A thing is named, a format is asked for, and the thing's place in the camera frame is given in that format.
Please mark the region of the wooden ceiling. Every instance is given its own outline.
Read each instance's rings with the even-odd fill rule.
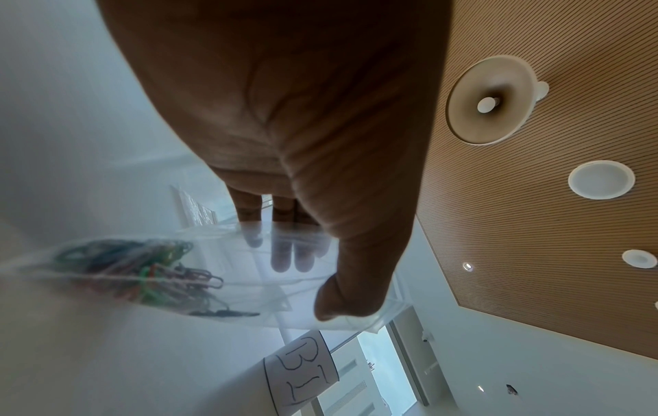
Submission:
[[[511,138],[465,144],[446,99],[500,54],[550,92]],[[602,159],[631,192],[574,194],[570,171]],[[658,254],[658,1],[456,0],[418,217],[460,306],[658,358],[658,269],[621,258]]]

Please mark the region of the plastic bag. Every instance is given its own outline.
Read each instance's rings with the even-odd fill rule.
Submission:
[[[313,226],[206,225],[172,237],[77,241],[0,265],[0,276],[272,328],[377,332],[408,306],[393,280],[375,315],[316,320],[315,295],[337,256],[338,240]]]

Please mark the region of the recessed ceiling light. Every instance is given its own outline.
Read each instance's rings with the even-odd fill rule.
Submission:
[[[622,259],[630,266],[638,269],[652,269],[658,265],[658,258],[644,250],[626,250],[622,254]]]
[[[569,187],[588,199],[613,199],[633,188],[635,174],[625,164],[612,160],[583,163],[569,175]]]

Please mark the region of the paper sign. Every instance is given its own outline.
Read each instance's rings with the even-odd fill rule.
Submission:
[[[263,360],[278,416],[292,416],[338,381],[338,371],[318,330],[309,331]]]

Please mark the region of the round ceiling fixture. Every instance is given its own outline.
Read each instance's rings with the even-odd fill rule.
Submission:
[[[448,127],[470,145],[492,145],[517,132],[547,94],[548,84],[537,82],[526,61],[492,56],[467,69],[452,87]]]
[[[626,250],[622,258],[627,264],[638,269],[652,269],[658,265],[658,258],[644,250]]]
[[[635,185],[635,174],[623,163],[595,160],[583,163],[569,175],[569,187],[583,198],[613,199]]]

